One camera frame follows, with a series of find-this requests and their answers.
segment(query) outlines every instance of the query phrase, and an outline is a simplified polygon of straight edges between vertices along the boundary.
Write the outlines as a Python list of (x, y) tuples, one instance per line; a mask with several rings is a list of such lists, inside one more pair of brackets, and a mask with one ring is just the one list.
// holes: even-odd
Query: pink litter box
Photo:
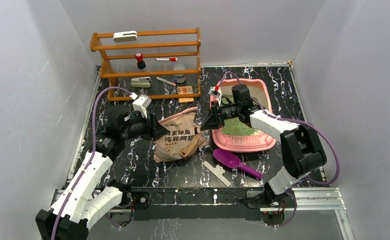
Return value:
[[(268, 95), (265, 83), (260, 79), (239, 79), (242, 84), (249, 88), (252, 97), (256, 98), (259, 103), (272, 113), (270, 97)], [(236, 79), (224, 79), (221, 84), (221, 94), (231, 95), (232, 86), (239, 84)], [(210, 97), (210, 106), (212, 101), (217, 99)], [(274, 146), (276, 140), (262, 131), (256, 131), (252, 135), (227, 135), (223, 134), (222, 129), (212, 130), (212, 138), (215, 144), (224, 150), (238, 153), (251, 153), (268, 150)]]

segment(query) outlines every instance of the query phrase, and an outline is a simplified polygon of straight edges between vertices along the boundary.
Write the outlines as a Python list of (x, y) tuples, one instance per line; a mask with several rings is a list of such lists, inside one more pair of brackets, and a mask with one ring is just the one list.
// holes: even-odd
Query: stapler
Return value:
[(151, 87), (151, 77), (136, 77), (131, 79), (131, 86), (134, 88), (150, 88)]
[(130, 41), (136, 41), (137, 40), (137, 32), (136, 31), (122, 31), (122, 32), (116, 32), (114, 33), (114, 36), (112, 37), (114, 42), (121, 43), (121, 42), (130, 42)]

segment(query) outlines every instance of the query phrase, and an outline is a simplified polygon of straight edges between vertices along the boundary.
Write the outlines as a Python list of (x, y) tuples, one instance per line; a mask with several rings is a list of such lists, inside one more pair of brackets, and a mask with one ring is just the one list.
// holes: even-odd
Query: pink plastic tray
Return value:
[[(240, 82), (242, 84), (246, 84), (249, 87), (263, 89), (268, 103), (268, 106), (264, 107), (272, 113), (267, 87), (262, 80), (240, 78)], [(236, 84), (239, 84), (236, 79), (225, 79), (221, 84), (221, 87), (234, 86)], [(210, 106), (211, 102), (214, 100), (216, 100), (216, 98), (211, 96)], [(266, 133), (252, 136), (234, 136), (223, 134), (221, 129), (212, 130), (212, 138), (219, 148), (238, 153), (265, 151), (273, 147), (276, 143), (276, 140)]]

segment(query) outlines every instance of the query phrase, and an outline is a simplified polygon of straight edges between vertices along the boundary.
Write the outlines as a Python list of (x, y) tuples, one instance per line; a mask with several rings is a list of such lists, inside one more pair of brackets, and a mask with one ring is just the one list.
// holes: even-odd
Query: litter scoop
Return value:
[(257, 179), (262, 179), (263, 177), (262, 173), (255, 171), (253, 168), (244, 165), (236, 155), (234, 155), (229, 151), (218, 148), (214, 150), (213, 155), (215, 159), (217, 159), (220, 163), (224, 164), (228, 168), (231, 169), (238, 168), (256, 177)]

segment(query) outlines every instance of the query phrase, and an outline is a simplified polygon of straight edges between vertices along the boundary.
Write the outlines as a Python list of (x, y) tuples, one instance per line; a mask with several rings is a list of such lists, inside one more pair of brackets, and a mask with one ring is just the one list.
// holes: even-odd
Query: marble table surface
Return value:
[[(250, 67), (204, 67), (201, 74), (202, 97), (196, 98), (195, 102), (179, 103), (178, 99), (153, 100), (148, 110), (157, 115), (158, 119), (163, 119), (178, 113), (189, 107), (198, 107), (195, 117), (197, 124), (202, 123), (209, 110), (208, 89), (214, 86), (222, 77), (223, 73), (231, 70), (239, 78), (261, 79), (265, 82), (271, 100), (272, 111), (276, 115), (286, 118), (303, 120), (298, 95), (295, 91), (291, 70), (288, 66), (250, 66)], [(120, 79), (119, 86), (131, 89), (130, 81)], [(108, 87), (108, 81), (101, 79), (98, 86), (98, 93)], [(151, 87), (149, 94), (164, 92), (172, 94), (176, 91), (173, 86), (161, 84)], [(113, 105), (124, 105), (127, 110), (132, 109), (131, 102), (108, 102), (106, 95), (101, 98), (96, 111), (96, 127), (100, 127), (106, 122), (106, 115)], [(81, 145), (81, 153), (77, 161), (77, 168), (82, 162), (82, 158), (87, 152), (91, 143), (92, 126), (89, 121), (87, 131)], [(207, 132), (208, 144), (193, 156), (187, 159), (156, 163), (153, 160), (155, 144), (141, 138), (129, 140), (126, 148), (121, 152), (112, 167), (102, 177), (99, 187), (106, 185), (109, 181), (117, 179), (131, 184), (132, 187), (141, 188), (225, 188), (225, 185), (210, 173), (201, 163), (208, 161), (213, 166), (218, 164), (212, 152), (215, 146), (211, 134)], [(271, 149), (261, 152), (236, 153), (237, 156), (248, 166), (262, 172), (264, 178), (261, 181), (253, 179), (248, 174), (237, 169), (223, 167), (226, 172), (225, 178), (231, 182), (230, 188), (252, 188), (262, 187), (264, 183), (275, 176), (282, 166), (281, 151), (279, 144), (275, 144)], [(310, 175), (311, 178), (322, 181), (321, 173), (316, 171)], [(313, 187), (311, 182), (303, 182), (300, 187)]]

